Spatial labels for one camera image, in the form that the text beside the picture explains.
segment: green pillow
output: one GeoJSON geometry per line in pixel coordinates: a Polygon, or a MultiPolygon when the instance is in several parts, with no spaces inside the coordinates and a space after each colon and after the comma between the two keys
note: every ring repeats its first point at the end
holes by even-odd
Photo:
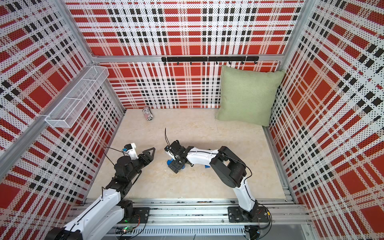
{"type": "Polygon", "coordinates": [[[221,101],[216,119],[268,126],[277,88],[285,73],[221,68],[221,101]]]}

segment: floor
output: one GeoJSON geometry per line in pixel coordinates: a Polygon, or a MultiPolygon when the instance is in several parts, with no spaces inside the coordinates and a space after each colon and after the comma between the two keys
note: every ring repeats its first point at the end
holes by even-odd
{"type": "MultiPolygon", "coordinates": [[[[236,198],[231,188],[217,177],[212,168],[186,166],[178,174],[167,166],[164,129],[169,142],[179,140],[184,147],[218,149],[227,146],[252,170],[247,181],[256,199],[284,199],[285,195],[261,126],[245,122],[215,120],[217,109],[152,109],[153,120],[146,121],[141,109],[128,109],[111,147],[122,149],[135,143],[137,154],[156,148],[154,160],[142,170],[140,178],[126,198],[222,199],[236,198]]],[[[121,153],[109,150],[116,162],[121,153]]],[[[113,165],[105,159],[88,194],[96,199],[114,175],[113,165]]]]}

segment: plaid wall panel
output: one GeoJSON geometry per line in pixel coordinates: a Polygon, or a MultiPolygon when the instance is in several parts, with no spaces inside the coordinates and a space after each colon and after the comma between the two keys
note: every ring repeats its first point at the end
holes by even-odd
{"type": "Polygon", "coordinates": [[[314,3],[270,131],[322,239],[383,239],[384,1],[314,3]]]}
{"type": "Polygon", "coordinates": [[[81,204],[122,115],[101,86],[71,129],[46,127],[0,183],[0,239],[44,239],[81,204]]]}
{"type": "Polygon", "coordinates": [[[277,61],[192,63],[103,63],[125,108],[218,108],[221,66],[275,71],[277,61]]]}
{"type": "Polygon", "coordinates": [[[96,56],[280,54],[304,0],[65,0],[96,56]]]}
{"type": "Polygon", "coordinates": [[[51,1],[0,3],[0,154],[88,62],[51,1]]]}

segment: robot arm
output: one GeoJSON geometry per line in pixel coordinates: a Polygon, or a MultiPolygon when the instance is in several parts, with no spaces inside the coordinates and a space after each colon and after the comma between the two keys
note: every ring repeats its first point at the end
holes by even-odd
{"type": "Polygon", "coordinates": [[[168,167],[175,173],[178,173],[185,164],[211,166],[220,180],[233,188],[239,207],[242,209],[243,218],[252,221],[258,204],[249,190],[246,180],[246,165],[229,148],[225,146],[218,150],[202,150],[193,146],[184,148],[176,140],[170,146],[166,146],[164,150],[174,159],[168,167]]]}
{"type": "Polygon", "coordinates": [[[133,185],[132,180],[140,176],[141,169],[153,161],[155,154],[155,148],[151,148],[137,155],[135,148],[134,143],[125,146],[123,151],[128,156],[117,160],[115,176],[102,195],[63,228],[49,231],[46,240],[100,240],[116,223],[134,216],[132,201],[124,197],[133,185]]]}

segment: wall-mounted basket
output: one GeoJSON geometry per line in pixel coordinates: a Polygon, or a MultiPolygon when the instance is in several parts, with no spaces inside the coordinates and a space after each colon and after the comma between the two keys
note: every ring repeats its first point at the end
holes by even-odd
{"type": "Polygon", "coordinates": [[[91,66],[45,121],[52,127],[71,128],[108,75],[106,67],[91,66]]]}

